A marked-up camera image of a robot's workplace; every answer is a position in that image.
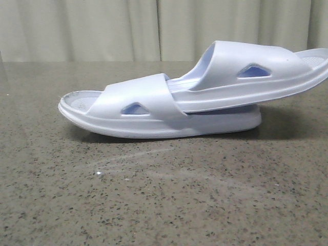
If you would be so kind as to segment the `grey-green pleated curtain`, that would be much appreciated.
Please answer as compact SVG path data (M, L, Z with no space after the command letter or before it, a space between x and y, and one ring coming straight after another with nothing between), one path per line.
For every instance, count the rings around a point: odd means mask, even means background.
M327 47L327 1L1 1L6 62L192 61L215 40Z

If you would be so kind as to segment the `light blue slipper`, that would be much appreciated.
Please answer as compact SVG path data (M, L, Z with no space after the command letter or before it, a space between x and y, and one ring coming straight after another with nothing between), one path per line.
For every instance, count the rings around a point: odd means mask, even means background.
M63 96L60 113L90 132L122 138L178 138L250 130L261 124L257 105L187 114L175 102L165 74L75 91Z
M239 107L304 92L327 78L327 49L215 41L196 66L167 81L187 113Z

